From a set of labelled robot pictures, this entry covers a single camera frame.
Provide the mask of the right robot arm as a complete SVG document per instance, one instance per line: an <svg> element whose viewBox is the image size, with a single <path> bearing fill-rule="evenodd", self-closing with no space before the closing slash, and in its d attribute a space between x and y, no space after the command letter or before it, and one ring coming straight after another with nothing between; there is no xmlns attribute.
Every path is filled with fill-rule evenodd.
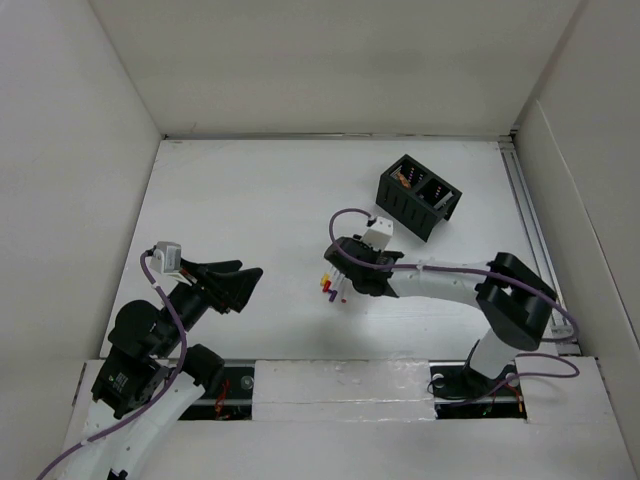
<svg viewBox="0 0 640 480"><path fill-rule="evenodd" d="M545 341L557 295L516 256L500 252L477 266L404 264L403 258L362 236L340 237L324 253L331 270L322 287L335 294L342 281L371 297L424 297L478 309L489 329L461 368L434 376L435 395L466 402L492 395L504 387L516 357L537 352Z"/></svg>

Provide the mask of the orange highlighter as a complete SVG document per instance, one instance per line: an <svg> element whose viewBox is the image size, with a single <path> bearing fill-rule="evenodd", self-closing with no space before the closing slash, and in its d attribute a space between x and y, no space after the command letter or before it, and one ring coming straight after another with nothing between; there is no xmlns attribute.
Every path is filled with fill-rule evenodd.
<svg viewBox="0 0 640 480"><path fill-rule="evenodd" d="M404 177L403 175L399 174L397 176L397 180L403 185L404 188L410 189L411 188L411 183L409 182L409 180Z"/></svg>

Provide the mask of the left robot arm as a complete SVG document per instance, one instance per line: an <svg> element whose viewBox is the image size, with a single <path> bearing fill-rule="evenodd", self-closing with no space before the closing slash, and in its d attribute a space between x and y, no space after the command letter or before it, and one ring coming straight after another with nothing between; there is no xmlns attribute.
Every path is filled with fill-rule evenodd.
<svg viewBox="0 0 640 480"><path fill-rule="evenodd" d="M241 261L165 261L146 250L140 266L162 305L131 301L118 312L111 349L90 390L91 401L76 444L40 473L60 479L137 479L150 454L200 399L210 418L239 418L233 402L250 394L248 370L227 374L225 361L188 331L208 312L239 313L263 275Z"/></svg>

